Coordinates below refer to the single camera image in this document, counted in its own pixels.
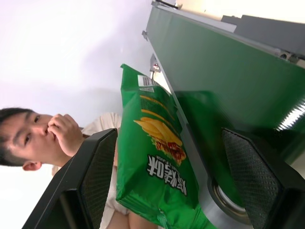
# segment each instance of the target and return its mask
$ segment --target green metal panel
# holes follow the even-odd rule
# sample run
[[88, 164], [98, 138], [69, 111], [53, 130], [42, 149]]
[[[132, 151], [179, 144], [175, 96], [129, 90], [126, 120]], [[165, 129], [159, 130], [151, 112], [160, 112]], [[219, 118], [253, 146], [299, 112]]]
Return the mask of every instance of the green metal panel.
[[208, 169], [235, 203], [222, 127], [264, 138], [287, 163], [304, 151], [305, 69], [157, 8], [147, 33]]

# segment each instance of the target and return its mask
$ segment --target potato chips illustration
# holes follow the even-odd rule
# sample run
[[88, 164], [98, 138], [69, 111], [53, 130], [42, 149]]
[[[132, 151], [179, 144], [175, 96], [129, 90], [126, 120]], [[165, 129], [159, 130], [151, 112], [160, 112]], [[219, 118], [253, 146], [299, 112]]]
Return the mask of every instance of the potato chips illustration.
[[152, 143], [157, 150], [161, 150], [169, 158], [175, 160], [179, 166], [186, 158], [182, 147], [182, 141], [167, 127], [167, 125], [157, 119], [148, 117], [141, 118], [140, 121], [134, 120], [152, 138]]

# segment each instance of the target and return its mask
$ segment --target metal frame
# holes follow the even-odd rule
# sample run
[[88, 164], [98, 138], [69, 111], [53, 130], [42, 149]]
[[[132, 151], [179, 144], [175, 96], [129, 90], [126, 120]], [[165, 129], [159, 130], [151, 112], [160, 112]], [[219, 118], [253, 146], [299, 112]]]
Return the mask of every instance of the metal frame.
[[193, 13], [190, 13], [187, 11], [176, 10], [176, 9], [172, 9], [170, 7], [165, 7], [161, 4], [159, 4], [158, 2], [153, 2], [152, 5], [153, 5], [153, 7], [156, 7], [158, 9], [165, 10], [170, 13], [174, 13], [176, 15], [185, 17], [189, 20], [199, 23], [202, 26], [204, 26], [210, 30], [213, 30], [217, 33], [220, 33], [224, 36], [238, 40], [239, 42], [242, 42], [249, 46], [255, 47], [256, 49], [259, 49], [268, 54], [277, 56], [278, 58], [285, 59], [285, 60], [289, 61], [290, 63], [294, 63], [302, 68], [305, 68], [305, 60], [299, 59], [298, 57], [295, 56], [294, 53], [290, 53], [285, 50], [281, 50], [280, 48], [275, 48], [275, 47], [272, 47], [269, 45], [265, 45], [260, 42], [250, 40], [248, 38], [235, 34], [234, 31], [235, 31], [237, 25], [222, 22], [222, 21], [217, 21], [217, 20], [202, 16], [202, 15], [193, 14]]

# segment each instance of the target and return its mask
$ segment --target fingers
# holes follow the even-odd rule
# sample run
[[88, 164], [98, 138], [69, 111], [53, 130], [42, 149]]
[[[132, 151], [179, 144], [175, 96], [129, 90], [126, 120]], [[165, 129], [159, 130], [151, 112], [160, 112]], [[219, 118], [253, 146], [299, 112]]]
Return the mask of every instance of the fingers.
[[52, 126], [52, 125], [55, 125], [62, 130], [68, 127], [67, 120], [61, 114], [57, 114], [56, 116], [51, 118], [51, 120], [48, 123], [48, 126]]
[[57, 137], [58, 139], [60, 139], [60, 138], [63, 136], [63, 131], [60, 130], [60, 129], [59, 129], [57, 126], [55, 126], [55, 125], [49, 126], [49, 127], [48, 127], [48, 132], [51, 132], [51, 133], [55, 134], [56, 137]]
[[48, 123], [48, 126], [55, 125], [62, 130], [66, 130], [71, 127], [78, 128], [76, 121], [68, 114], [62, 116], [61, 114], [55, 115]]
[[69, 120], [70, 121], [70, 123], [73, 125], [73, 126], [76, 126], [76, 127], [78, 127], [78, 124], [77, 124], [77, 122], [70, 116], [70, 115], [68, 115], [68, 114], [65, 114], [64, 116], [63, 116], [64, 118], [66, 118], [67, 120]]

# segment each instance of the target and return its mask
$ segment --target plastic bag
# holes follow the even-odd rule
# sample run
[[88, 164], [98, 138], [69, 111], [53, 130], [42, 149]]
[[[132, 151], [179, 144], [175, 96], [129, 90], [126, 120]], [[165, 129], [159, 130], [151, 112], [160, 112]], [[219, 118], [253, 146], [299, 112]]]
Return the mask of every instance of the plastic bag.
[[166, 229], [214, 228], [198, 203], [172, 96], [149, 77], [122, 68], [117, 201]]

